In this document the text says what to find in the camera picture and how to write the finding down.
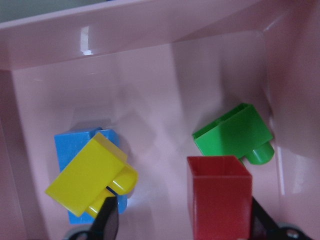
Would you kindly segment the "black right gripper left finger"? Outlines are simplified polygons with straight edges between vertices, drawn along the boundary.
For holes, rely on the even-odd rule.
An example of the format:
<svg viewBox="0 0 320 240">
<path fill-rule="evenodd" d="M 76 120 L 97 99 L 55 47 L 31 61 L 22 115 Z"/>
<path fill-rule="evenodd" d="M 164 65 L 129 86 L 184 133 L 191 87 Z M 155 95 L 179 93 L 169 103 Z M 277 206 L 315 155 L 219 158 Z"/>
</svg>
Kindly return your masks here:
<svg viewBox="0 0 320 240">
<path fill-rule="evenodd" d="M 88 239 L 115 240 L 118 230 L 118 200 L 115 196 L 107 197 L 89 230 Z"/>
</svg>

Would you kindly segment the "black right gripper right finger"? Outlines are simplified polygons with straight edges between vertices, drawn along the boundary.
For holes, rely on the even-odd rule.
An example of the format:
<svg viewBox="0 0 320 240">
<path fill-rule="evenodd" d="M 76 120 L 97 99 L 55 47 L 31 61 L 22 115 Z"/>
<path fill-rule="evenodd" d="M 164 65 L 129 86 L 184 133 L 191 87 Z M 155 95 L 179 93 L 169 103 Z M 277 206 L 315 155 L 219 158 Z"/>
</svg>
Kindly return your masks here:
<svg viewBox="0 0 320 240">
<path fill-rule="evenodd" d="M 258 201 L 252 198 L 250 240 L 281 240 L 281 229 Z"/>
</svg>

